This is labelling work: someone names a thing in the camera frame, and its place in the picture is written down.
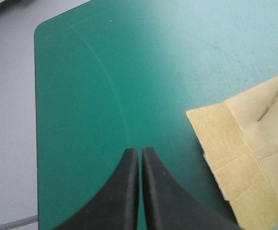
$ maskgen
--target green table surface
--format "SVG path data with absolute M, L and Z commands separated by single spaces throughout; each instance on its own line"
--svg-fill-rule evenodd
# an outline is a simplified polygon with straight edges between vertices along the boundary
M 143 146 L 233 219 L 184 112 L 278 74 L 278 1 L 93 0 L 38 26 L 35 67 L 40 230 Z

